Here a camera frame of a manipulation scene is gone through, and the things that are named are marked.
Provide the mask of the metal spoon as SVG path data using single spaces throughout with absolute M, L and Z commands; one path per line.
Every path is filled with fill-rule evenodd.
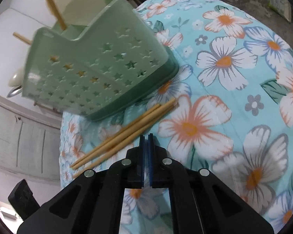
M 13 87 L 7 94 L 7 98 L 12 98 L 22 93 L 22 86 Z

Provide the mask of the green star-pattern utensil basket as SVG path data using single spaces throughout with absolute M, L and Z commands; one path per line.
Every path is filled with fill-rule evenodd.
M 127 0 L 73 0 L 77 21 L 39 28 L 22 96 L 97 121 L 134 104 L 179 69 Z

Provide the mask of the white ceramic soup spoon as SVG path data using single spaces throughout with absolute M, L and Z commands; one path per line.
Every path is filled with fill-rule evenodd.
M 21 86 L 23 83 L 23 80 L 24 80 L 24 67 L 21 67 L 9 79 L 8 86 L 10 87 Z

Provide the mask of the wooden chopstick five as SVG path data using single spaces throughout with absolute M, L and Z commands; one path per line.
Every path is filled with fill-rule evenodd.
M 28 45 L 32 45 L 32 40 L 26 38 L 25 36 L 23 36 L 17 32 L 13 32 L 13 36 L 16 37 L 17 39 L 21 40 L 23 43 L 26 43 Z

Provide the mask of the wooden chopstick four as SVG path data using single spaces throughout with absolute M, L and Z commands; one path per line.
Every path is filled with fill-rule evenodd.
M 61 13 L 59 12 L 54 0 L 46 0 L 48 5 L 49 5 L 49 8 L 51 10 L 51 12 L 54 14 L 54 16 L 56 17 L 59 25 L 60 25 L 60 28 L 61 30 L 65 31 L 67 29 L 67 25 L 66 23 L 64 22 L 64 19 L 61 15 Z

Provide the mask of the white panel door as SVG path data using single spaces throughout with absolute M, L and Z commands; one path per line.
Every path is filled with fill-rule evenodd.
M 59 182 L 61 118 L 36 113 L 0 96 L 0 170 Z

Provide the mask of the floral blue tablecloth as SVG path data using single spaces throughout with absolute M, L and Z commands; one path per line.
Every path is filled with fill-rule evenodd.
M 98 123 L 64 113 L 60 183 L 72 163 L 153 107 L 176 109 L 149 132 L 186 168 L 206 168 L 279 233 L 293 216 L 293 50 L 277 33 L 220 0 L 147 0 L 137 8 L 178 73 Z

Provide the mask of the yellow-green rice bag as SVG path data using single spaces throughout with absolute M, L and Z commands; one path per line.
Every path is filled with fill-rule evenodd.
M 288 0 L 269 0 L 268 6 L 287 22 L 292 22 L 292 8 Z

